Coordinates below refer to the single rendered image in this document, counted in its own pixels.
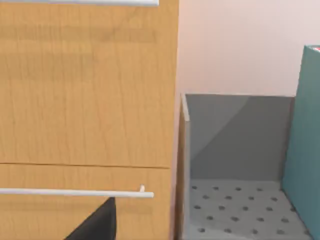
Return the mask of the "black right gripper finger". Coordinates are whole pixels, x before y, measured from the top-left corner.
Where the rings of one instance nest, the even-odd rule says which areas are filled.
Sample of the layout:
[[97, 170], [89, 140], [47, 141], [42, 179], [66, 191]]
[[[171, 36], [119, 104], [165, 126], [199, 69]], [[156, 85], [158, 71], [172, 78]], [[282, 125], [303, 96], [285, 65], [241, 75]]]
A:
[[64, 240], [116, 240], [116, 198], [109, 197]]

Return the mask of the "grey pierced open drawer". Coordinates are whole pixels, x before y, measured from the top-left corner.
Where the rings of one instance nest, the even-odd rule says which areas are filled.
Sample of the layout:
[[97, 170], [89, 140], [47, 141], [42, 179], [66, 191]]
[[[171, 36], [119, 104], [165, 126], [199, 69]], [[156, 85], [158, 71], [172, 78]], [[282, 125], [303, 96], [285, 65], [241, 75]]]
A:
[[181, 94], [174, 240], [316, 240], [282, 186], [293, 103]]

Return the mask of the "teal book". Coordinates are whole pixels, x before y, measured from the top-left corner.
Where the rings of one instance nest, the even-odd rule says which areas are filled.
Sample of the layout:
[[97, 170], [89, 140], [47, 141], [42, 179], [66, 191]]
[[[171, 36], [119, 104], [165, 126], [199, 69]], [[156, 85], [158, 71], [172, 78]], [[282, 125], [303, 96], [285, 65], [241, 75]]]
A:
[[320, 45], [303, 49], [282, 187], [313, 240], [320, 240]]

